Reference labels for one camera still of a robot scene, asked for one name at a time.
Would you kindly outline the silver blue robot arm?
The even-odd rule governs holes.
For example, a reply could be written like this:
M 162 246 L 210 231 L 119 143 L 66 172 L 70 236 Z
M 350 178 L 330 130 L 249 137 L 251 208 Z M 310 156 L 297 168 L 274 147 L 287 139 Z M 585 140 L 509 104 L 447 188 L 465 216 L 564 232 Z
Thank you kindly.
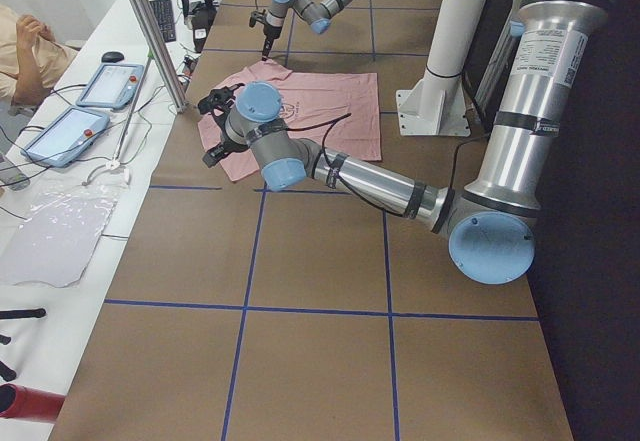
M 261 59 L 266 61 L 274 42 L 280 37 L 289 11 L 298 15 L 316 34 L 323 34 L 331 25 L 331 20 L 354 0 L 271 0 L 267 9 L 251 12 L 249 26 L 263 25 L 265 41 Z
M 277 39 L 289 11 L 314 32 L 353 0 L 271 0 L 251 14 L 250 26 L 264 25 L 263 58 Z M 466 136 L 468 124 L 454 108 L 463 101 L 462 72 L 485 0 L 443 0 L 424 75 L 412 90 L 396 92 L 400 132 L 405 136 Z M 388 214 L 418 219 L 448 239 L 449 255 L 468 278 L 504 284 L 531 266 L 531 227 L 540 205 L 536 186 L 560 121 L 589 35 L 602 26 L 615 0 L 513 0 L 510 18 L 492 60 L 510 56 L 509 36 L 519 38 L 514 62 L 495 117 L 477 178 L 461 192 L 453 179 L 437 189 L 373 166 L 310 139 L 291 139 L 279 110 L 282 97 L 264 81 L 214 89 L 198 103 L 221 131 L 203 157 L 208 167 L 232 153 L 251 150 L 272 191 L 305 176 L 322 180 Z

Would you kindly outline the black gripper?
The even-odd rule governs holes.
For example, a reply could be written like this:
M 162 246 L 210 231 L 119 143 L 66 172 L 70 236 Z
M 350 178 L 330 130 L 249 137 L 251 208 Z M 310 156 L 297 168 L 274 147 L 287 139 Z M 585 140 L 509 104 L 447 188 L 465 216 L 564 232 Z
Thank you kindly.
M 205 149 L 203 162 L 207 167 L 215 166 L 230 154 L 249 149 L 244 134 L 234 121 L 229 113 L 213 112 L 202 117 L 201 142 Z
M 265 40 L 262 47 L 263 54 L 270 54 L 274 42 L 280 37 L 280 28 L 266 24 L 263 28 Z

